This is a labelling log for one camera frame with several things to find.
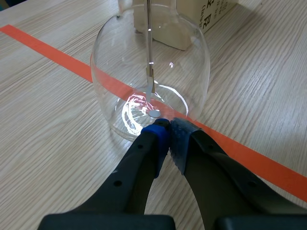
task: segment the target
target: wooden table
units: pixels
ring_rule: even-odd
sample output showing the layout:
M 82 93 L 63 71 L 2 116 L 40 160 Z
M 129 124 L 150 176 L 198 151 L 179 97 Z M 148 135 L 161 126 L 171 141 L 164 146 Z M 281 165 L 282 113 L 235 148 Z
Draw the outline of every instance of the wooden table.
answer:
M 206 34 L 211 82 L 200 122 L 307 176 L 307 1 L 246 0 Z M 11 24 L 89 64 L 116 0 L 28 0 L 0 12 Z M 0 33 L 0 229 L 36 229 L 84 202 L 127 142 L 102 118 L 93 86 Z M 167 157 L 146 213 L 203 229 L 193 193 Z M 288 199 L 307 204 L 269 183 Z

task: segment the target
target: glass bell jar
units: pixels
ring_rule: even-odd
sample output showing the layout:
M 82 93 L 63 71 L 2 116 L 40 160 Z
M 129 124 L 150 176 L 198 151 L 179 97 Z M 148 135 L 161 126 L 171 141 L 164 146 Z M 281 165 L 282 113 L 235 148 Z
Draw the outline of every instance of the glass bell jar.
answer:
M 120 136 L 134 140 L 157 118 L 196 120 L 203 112 L 209 50 L 199 27 L 176 0 L 119 0 L 91 56 L 102 113 Z

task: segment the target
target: cardboard box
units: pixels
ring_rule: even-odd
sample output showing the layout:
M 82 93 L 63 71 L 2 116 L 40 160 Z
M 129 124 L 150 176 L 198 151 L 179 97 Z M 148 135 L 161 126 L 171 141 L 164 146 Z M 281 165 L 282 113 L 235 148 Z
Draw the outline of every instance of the cardboard box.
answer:
M 172 0 L 152 0 L 152 4 L 170 6 Z M 177 0 L 177 12 L 190 18 L 203 33 L 225 15 L 238 0 Z M 133 0 L 133 5 L 144 0 Z M 144 9 L 134 9 L 134 27 L 139 32 L 145 28 Z M 180 50 L 187 50 L 191 44 L 190 33 L 180 24 L 173 22 L 163 12 L 152 10 L 153 39 Z
M 177 12 L 189 17 L 205 33 L 237 2 L 238 0 L 177 0 Z

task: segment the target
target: metal rod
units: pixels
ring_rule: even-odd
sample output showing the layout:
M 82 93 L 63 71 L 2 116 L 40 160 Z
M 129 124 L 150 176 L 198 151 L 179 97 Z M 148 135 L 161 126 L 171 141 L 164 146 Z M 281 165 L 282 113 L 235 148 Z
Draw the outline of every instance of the metal rod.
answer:
M 145 9 L 145 38 L 146 38 L 146 55 L 147 55 L 147 91 L 146 101 L 150 101 L 151 93 L 154 92 L 154 71 L 153 71 L 153 35 L 152 35 L 152 0 L 144 0 Z

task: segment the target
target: orange tape line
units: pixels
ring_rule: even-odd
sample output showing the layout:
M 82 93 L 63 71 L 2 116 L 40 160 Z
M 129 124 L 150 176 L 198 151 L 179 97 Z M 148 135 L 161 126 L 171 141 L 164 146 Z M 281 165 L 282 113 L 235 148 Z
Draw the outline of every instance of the orange tape line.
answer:
M 50 45 L 28 35 L 27 33 L 11 26 L 6 25 L 0 31 L 14 38 L 50 60 L 58 63 L 66 69 L 78 74 L 84 79 L 92 82 L 90 66 L 82 63 L 73 57 L 51 47 Z M 102 81 L 108 82 L 107 89 L 118 97 L 126 100 L 121 89 L 131 90 L 132 88 L 112 77 L 101 72 Z M 173 111 L 176 116 L 182 116 L 177 111 Z M 267 158 L 256 151 L 224 136 L 223 134 L 201 124 L 194 122 L 210 135 L 221 148 L 233 159 L 247 167 L 253 173 L 275 184 L 283 190 L 295 195 L 307 202 L 307 177 Z

